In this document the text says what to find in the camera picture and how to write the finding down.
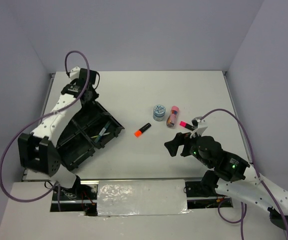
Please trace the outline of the blue clear slim highlighter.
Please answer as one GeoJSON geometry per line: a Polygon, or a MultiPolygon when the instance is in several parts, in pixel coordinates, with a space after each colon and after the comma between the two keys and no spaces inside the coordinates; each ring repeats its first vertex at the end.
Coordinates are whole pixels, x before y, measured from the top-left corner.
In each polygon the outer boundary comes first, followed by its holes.
{"type": "MultiPolygon", "coordinates": [[[[103,135],[104,133],[106,133],[106,131],[107,131],[107,129],[109,128],[109,126],[110,126],[110,122],[108,121],[108,122],[105,124],[105,126],[103,127],[103,129],[99,132],[98,135],[103,135]]],[[[97,137],[94,142],[95,142],[95,143],[98,143],[98,142],[101,140],[101,138],[102,138],[102,137],[97,137]]]]}

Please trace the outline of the black four-compartment organizer tray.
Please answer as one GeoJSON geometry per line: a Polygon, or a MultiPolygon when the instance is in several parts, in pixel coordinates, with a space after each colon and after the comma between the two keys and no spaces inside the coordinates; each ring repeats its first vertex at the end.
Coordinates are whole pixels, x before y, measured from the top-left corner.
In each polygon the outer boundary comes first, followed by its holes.
{"type": "Polygon", "coordinates": [[[85,105],[68,123],[60,135],[56,149],[61,156],[62,164],[72,171],[77,169],[85,160],[92,157],[96,150],[118,137],[124,127],[97,101],[85,105]],[[110,122],[106,133],[98,143],[96,136],[105,124],[110,122]]]}

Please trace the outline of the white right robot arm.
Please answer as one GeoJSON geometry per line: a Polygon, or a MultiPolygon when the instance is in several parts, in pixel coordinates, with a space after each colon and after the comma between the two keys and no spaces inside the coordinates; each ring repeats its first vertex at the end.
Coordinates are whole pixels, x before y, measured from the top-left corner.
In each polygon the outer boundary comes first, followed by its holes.
{"type": "Polygon", "coordinates": [[[223,150],[213,137],[179,132],[164,146],[172,157],[183,146],[182,157],[193,156],[208,168],[200,182],[186,184],[188,197],[228,196],[267,211],[274,225],[288,230],[288,191],[258,176],[251,164],[223,150]]]}

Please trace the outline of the orange cap black highlighter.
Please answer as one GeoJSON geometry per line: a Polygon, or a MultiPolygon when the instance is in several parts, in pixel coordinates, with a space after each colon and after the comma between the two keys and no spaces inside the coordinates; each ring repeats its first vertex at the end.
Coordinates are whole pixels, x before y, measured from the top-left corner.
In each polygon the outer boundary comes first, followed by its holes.
{"type": "Polygon", "coordinates": [[[137,130],[134,135],[138,138],[140,137],[147,129],[151,127],[150,123],[145,124],[143,127],[141,127],[139,130],[137,130]]]}

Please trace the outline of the pink lid clear jar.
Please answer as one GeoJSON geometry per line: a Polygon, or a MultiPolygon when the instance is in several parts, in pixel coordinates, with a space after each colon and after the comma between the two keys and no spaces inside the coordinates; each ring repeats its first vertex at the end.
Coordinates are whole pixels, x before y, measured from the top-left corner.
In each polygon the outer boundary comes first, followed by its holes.
{"type": "Polygon", "coordinates": [[[177,123],[177,115],[179,113],[179,108],[177,106],[172,106],[170,114],[166,120],[166,127],[174,128],[177,123]]]}

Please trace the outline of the pink cap black highlighter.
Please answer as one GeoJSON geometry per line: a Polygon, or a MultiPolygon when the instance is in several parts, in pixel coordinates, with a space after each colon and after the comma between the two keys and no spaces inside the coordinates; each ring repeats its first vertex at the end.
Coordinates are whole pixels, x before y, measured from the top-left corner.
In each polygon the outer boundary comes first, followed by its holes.
{"type": "Polygon", "coordinates": [[[184,122],[184,121],[180,121],[180,124],[179,124],[181,127],[184,127],[185,129],[188,129],[190,131],[193,131],[195,129],[194,126],[184,122]]]}

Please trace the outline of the yellow clear slim highlighter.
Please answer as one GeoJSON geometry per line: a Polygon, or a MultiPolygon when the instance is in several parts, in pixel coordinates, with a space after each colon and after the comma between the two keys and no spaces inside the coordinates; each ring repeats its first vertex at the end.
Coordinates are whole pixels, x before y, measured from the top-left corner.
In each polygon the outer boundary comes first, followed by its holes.
{"type": "Polygon", "coordinates": [[[94,136],[92,136],[92,137],[90,137],[91,139],[95,139],[95,138],[97,138],[97,137],[103,137],[103,136],[106,136],[106,135],[109,135],[110,134],[110,132],[106,132],[106,133],[104,133],[103,135],[94,135],[94,136]]]}

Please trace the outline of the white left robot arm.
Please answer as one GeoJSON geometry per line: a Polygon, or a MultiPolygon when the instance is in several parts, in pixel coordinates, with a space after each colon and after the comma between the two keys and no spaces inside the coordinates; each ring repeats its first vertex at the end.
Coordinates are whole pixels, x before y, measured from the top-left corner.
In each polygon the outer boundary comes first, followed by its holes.
{"type": "Polygon", "coordinates": [[[64,166],[56,145],[72,118],[86,103],[98,98],[95,90],[100,74],[75,67],[68,77],[71,81],[62,89],[51,116],[45,117],[31,133],[21,133],[17,142],[21,166],[59,182],[60,186],[54,189],[57,194],[74,200],[80,197],[84,186],[80,177],[64,166]]]}

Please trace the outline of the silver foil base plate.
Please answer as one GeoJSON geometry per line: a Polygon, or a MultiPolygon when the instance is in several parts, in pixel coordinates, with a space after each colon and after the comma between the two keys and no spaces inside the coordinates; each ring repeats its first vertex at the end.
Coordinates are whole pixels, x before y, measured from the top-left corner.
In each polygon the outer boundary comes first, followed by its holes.
{"type": "Polygon", "coordinates": [[[185,181],[101,181],[97,192],[99,216],[159,216],[189,212],[185,181]]]}

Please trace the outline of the blue white round tub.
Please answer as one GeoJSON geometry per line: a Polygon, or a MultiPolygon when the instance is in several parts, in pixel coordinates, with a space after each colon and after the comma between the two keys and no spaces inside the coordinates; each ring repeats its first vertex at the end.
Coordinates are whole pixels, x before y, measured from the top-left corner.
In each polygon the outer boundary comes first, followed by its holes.
{"type": "Polygon", "coordinates": [[[166,108],[163,105],[155,105],[153,108],[153,119],[155,121],[161,122],[164,119],[165,113],[166,108]]]}

